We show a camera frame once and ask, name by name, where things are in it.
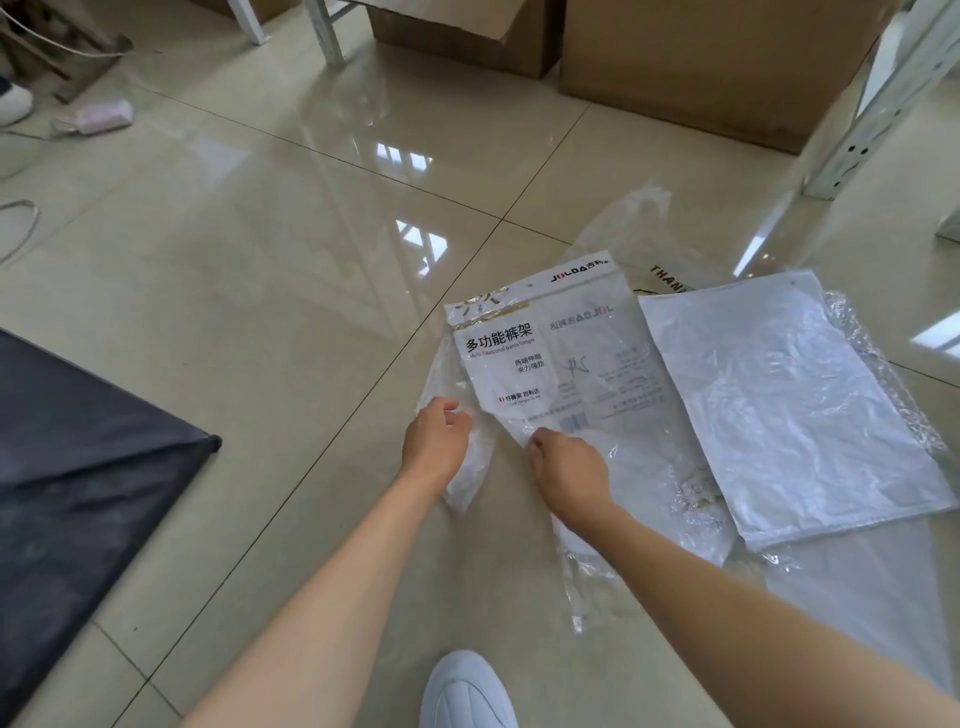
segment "black fabric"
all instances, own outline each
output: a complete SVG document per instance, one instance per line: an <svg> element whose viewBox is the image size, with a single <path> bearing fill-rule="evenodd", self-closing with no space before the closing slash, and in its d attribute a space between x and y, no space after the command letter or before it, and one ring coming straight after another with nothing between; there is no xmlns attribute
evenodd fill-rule
<svg viewBox="0 0 960 728"><path fill-rule="evenodd" d="M219 447L0 330L0 725Z"/></svg>

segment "metal shelf leg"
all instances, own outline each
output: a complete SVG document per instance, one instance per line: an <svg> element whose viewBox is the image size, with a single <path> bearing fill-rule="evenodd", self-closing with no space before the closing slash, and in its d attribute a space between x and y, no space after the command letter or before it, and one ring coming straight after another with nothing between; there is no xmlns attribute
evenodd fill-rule
<svg viewBox="0 0 960 728"><path fill-rule="evenodd" d="M228 0L228 2L233 14L236 15L237 22L240 23L240 27L253 45L263 45L270 40L270 36L263 32L263 26L256 19L256 14L250 7L250 0Z"/></svg>
<svg viewBox="0 0 960 728"><path fill-rule="evenodd" d="M303 0L307 12L310 13L310 22L313 23L313 31L317 34L317 41L320 43L320 49L324 52L326 64L333 68L342 68L345 64L344 54L340 50L340 41L337 40L336 31L333 30L333 19L330 12L326 9L324 0Z"/></svg>

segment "glossy floor tile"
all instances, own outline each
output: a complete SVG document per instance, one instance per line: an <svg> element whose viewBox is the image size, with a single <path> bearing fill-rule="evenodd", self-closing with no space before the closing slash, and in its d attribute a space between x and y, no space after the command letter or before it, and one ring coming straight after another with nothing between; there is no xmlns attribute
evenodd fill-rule
<svg viewBox="0 0 960 728"><path fill-rule="evenodd" d="M503 223L444 299L535 273L565 250ZM390 482L443 322L440 309L431 314L157 671L157 686L179 709L199 699ZM357 725L414 724L430 670L456 648L491 661L521 725L599 716L605 725L727 725L645 616L574 634L559 566L525 455L503 437L466 515L454 518L438 503L427 518Z"/></svg>
<svg viewBox="0 0 960 728"><path fill-rule="evenodd" d="M224 438L99 617L146 673L495 223L211 116L0 274L0 326Z"/></svg>
<svg viewBox="0 0 960 728"><path fill-rule="evenodd" d="M652 183L672 195L665 240L711 263L716 282L810 266L892 360L960 384L960 246L933 235L960 194L960 146L944 143L958 119L960 82L946 80L831 204L797 197L811 154L591 107L507 219L573 242ZM645 232L638 246L658 242Z"/></svg>
<svg viewBox="0 0 960 728"><path fill-rule="evenodd" d="M108 728L144 683L100 629L88 625L13 722L13 728Z"/></svg>
<svg viewBox="0 0 960 728"><path fill-rule="evenodd" d="M188 711L389 483L443 330L436 303L552 265L647 184L669 211L627 236L631 255L694 251L715 282L811 265L960 450L960 246L932 235L960 194L960 81L828 204L796 190L855 88L793 158L563 97L555 75L378 46L362 11L337 23L348 65L332 71L300 8L253 48L186 0L85 2L136 47L85 100L128 98L137 121L47 146L0 138L0 177L38 155L0 197L43 209L0 270L0 327L225 446L98 613L109 639L88 627L17 728L176 725L166 700ZM24 219L0 223L2 246ZM431 512L358 724L413 724L436 660L466 647L523 725L727 725L642 613L574 636L526 468L501 437L466 516ZM934 533L960 666L958 526Z"/></svg>
<svg viewBox="0 0 960 728"><path fill-rule="evenodd" d="M175 728L178 725L180 716L157 689L147 683L113 728Z"/></svg>
<svg viewBox="0 0 960 728"><path fill-rule="evenodd" d="M49 142L0 135L0 201L28 199L40 207L32 246L118 187L142 164L184 140L204 119L201 111L139 88L114 70L68 109L40 97L37 113L15 128L49 136L51 119L65 110L114 99L127 99L136 109L135 124L122 133ZM2 221L0 255L22 237L26 223L25 214Z"/></svg>
<svg viewBox="0 0 960 728"><path fill-rule="evenodd" d="M252 49L226 18L159 20L158 32L143 9L93 7L157 49L127 61L136 83L497 216L587 107L551 82L379 46L362 9L336 24L348 64L332 70L302 10L268 24L274 40Z"/></svg>

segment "shoe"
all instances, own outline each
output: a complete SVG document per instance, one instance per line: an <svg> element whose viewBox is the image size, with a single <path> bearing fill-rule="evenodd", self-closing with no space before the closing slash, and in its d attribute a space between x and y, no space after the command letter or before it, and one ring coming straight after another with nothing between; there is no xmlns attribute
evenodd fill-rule
<svg viewBox="0 0 960 728"><path fill-rule="evenodd" d="M420 705L420 728L517 728L500 678L476 652L451 652L437 663Z"/></svg>
<svg viewBox="0 0 960 728"><path fill-rule="evenodd" d="M6 91L0 88L0 127L7 127L30 116L34 110L34 94L10 82L5 82L3 87Z"/></svg>

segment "person's foot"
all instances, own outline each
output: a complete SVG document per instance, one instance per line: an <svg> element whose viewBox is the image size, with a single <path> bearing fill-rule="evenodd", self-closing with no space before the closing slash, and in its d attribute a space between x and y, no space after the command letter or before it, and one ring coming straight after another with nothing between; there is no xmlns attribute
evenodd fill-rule
<svg viewBox="0 0 960 728"><path fill-rule="evenodd" d="M451 652L437 663L420 705L420 728L517 728L507 689L476 652Z"/></svg>
<svg viewBox="0 0 960 728"><path fill-rule="evenodd" d="M34 95L0 76L0 127L25 119L34 110Z"/></svg>

